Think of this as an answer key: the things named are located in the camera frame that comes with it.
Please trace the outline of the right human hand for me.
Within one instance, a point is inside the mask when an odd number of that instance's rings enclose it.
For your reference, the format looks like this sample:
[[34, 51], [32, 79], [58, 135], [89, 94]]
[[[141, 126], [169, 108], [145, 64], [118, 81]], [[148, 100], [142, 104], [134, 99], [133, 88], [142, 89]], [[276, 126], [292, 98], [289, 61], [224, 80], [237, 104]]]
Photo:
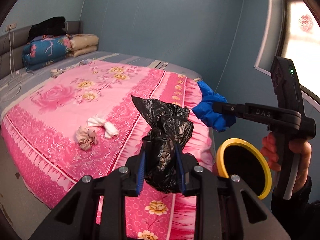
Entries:
[[[269, 168], [279, 172], [281, 165], [278, 163], [279, 155], [276, 147], [276, 137], [270, 132], [262, 140], [261, 154], [267, 158]], [[312, 147], [307, 140], [295, 139], [289, 142], [289, 149], [296, 154], [300, 154], [300, 162], [292, 193], [298, 192], [305, 185], [308, 179], [309, 166], [311, 161]]]

